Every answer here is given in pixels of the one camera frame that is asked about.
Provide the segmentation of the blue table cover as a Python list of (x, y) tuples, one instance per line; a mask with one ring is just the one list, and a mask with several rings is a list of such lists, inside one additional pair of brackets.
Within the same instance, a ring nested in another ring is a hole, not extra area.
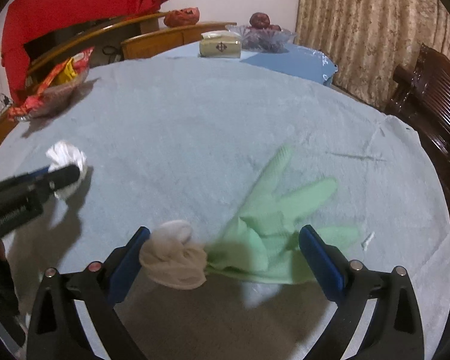
[(323, 52), (295, 44), (287, 44), (283, 53), (271, 54), (243, 50), (238, 58), (203, 58), (197, 41), (167, 50), (155, 56), (169, 60), (181, 70), (190, 68), (203, 80), (264, 76), (280, 73), (330, 86), (338, 66)]

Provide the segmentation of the glass fruit bowl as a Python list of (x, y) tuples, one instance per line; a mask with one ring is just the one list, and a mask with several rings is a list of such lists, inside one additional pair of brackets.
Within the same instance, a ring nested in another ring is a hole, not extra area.
[(256, 29), (245, 25), (225, 26), (226, 30), (236, 34), (241, 42), (241, 48), (247, 51), (266, 52), (266, 53), (284, 53), (286, 45), (293, 43), (296, 33), (287, 29)]

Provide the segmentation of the red apples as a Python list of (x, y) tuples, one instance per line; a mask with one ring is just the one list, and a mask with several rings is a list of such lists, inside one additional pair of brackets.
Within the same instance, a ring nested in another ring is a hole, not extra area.
[(270, 17), (263, 12), (255, 12), (249, 18), (249, 29), (281, 31), (282, 28), (278, 24), (272, 24)]

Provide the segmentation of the white tissue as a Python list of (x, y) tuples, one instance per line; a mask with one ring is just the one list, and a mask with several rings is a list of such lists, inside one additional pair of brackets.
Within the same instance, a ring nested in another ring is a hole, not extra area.
[(207, 254), (191, 241), (193, 228), (172, 220), (154, 229), (139, 251), (139, 263), (151, 281), (178, 290), (197, 289), (206, 282)]

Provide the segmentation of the orange red bag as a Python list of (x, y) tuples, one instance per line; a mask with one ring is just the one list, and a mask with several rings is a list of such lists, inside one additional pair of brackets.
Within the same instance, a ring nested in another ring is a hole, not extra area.
[(200, 11), (197, 7), (188, 7), (180, 10), (171, 10), (164, 17), (164, 24), (168, 28), (177, 28), (195, 25), (200, 19)]

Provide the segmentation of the red cloth cover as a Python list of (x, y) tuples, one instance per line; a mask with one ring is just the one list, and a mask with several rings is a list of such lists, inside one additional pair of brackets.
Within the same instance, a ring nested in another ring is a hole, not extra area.
[(26, 43), (72, 25), (158, 11), (168, 0), (14, 0), (1, 39), (1, 60), (11, 99), (21, 104), (30, 57)]

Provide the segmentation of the snack bowl with packets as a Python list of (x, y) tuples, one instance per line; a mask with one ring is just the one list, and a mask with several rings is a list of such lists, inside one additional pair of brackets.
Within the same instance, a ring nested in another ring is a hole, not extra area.
[(87, 79), (90, 58), (95, 47), (89, 47), (57, 64), (38, 85), (34, 94), (20, 106), (12, 106), (7, 116), (15, 121), (54, 116), (64, 110), (77, 88)]

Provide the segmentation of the grey table cloth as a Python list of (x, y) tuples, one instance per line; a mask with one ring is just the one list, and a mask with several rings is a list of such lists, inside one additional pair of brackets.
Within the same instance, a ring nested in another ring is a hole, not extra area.
[(337, 191), (307, 222), (350, 226), (346, 257), (372, 269), (407, 269), (435, 353), (450, 309), (450, 217), (415, 130), (331, 88), (207, 58), (151, 58), (91, 69), (70, 108), (18, 124), (0, 146), (0, 180), (48, 164), (68, 141), (91, 173), (68, 201), (4, 243), (22, 317), (42, 272), (104, 260), (140, 226), (173, 219), (212, 242), (281, 146), (292, 160), (278, 193), (332, 177)]

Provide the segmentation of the beige tissue box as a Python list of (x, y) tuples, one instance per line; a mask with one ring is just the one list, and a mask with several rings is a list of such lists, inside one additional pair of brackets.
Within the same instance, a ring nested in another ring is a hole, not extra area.
[(217, 30), (201, 34), (199, 54), (203, 58), (241, 57), (241, 36), (227, 31)]

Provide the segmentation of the wooden tv cabinet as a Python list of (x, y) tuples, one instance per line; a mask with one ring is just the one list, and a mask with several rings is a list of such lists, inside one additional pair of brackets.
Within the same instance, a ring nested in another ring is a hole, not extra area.
[(151, 58), (161, 52), (199, 41), (201, 34), (223, 30), (228, 21), (199, 21), (196, 24), (168, 28), (166, 13), (158, 12), (134, 18), (103, 20), (70, 39), (57, 42), (53, 48), (27, 66), (26, 92), (35, 89), (54, 65), (92, 47), (91, 66), (101, 66), (123, 59)]

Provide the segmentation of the beige patterned curtain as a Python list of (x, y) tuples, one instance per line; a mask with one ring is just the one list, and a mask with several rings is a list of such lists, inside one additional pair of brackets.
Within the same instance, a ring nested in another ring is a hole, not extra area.
[(398, 65), (412, 69), (421, 45), (450, 60), (450, 13), (440, 0), (299, 0), (297, 44), (337, 66), (333, 83), (385, 109)]

